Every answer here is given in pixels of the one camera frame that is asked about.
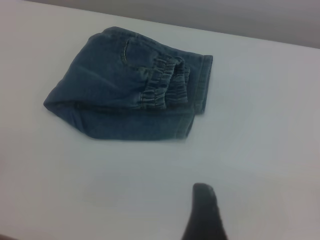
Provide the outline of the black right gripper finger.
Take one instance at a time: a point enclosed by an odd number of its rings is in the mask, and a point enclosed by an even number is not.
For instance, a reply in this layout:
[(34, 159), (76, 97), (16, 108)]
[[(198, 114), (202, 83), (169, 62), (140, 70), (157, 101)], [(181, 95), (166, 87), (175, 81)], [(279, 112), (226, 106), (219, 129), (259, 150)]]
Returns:
[(206, 183), (192, 187), (190, 217), (183, 240), (227, 240), (214, 189)]

